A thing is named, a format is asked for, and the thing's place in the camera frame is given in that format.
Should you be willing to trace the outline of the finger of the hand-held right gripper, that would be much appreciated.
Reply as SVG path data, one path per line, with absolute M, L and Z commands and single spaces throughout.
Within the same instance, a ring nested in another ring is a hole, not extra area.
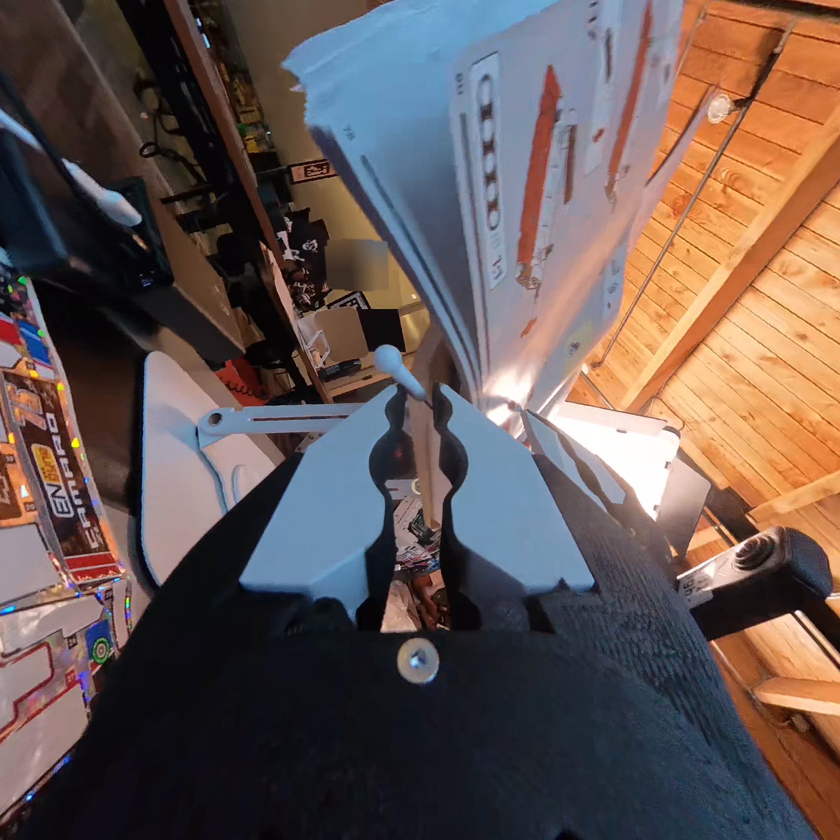
M 620 508 L 627 499 L 624 487 L 599 458 L 551 423 L 521 412 L 532 452 L 545 457 L 602 508 Z
M 678 431 L 663 419 L 573 402 L 550 410 L 550 422 L 618 474 L 642 509 L 658 520 L 679 452 Z

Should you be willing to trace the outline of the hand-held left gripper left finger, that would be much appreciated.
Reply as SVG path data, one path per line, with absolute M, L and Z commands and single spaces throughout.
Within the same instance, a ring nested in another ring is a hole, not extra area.
M 385 484 L 405 410 L 405 390 L 388 386 L 306 449 L 239 576 L 245 590 L 332 598 L 354 623 L 382 623 L 396 565 Z

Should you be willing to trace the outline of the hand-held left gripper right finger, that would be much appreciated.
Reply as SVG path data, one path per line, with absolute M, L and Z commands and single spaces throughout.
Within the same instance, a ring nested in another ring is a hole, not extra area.
M 445 384 L 434 387 L 443 503 L 440 570 L 452 627 L 595 578 L 530 451 Z

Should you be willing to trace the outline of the lego instruction booklet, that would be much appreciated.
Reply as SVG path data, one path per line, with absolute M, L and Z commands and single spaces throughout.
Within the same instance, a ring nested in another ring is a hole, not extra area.
M 391 2 L 295 48 L 320 150 L 409 277 L 463 390 L 549 416 L 704 122 L 655 166 L 686 2 Z

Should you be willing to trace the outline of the colourful printed sheet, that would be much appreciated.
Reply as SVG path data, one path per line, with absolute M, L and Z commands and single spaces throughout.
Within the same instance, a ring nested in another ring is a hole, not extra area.
M 131 630 L 131 585 L 31 279 L 1 279 L 1 817 L 70 761 Z

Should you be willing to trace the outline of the black electronic device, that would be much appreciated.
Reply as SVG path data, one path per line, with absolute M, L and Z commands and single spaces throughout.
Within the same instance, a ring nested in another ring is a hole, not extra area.
M 2 129 L 2 248 L 23 273 L 109 298 L 150 295 L 174 283 L 155 226 L 110 217 L 60 157 Z

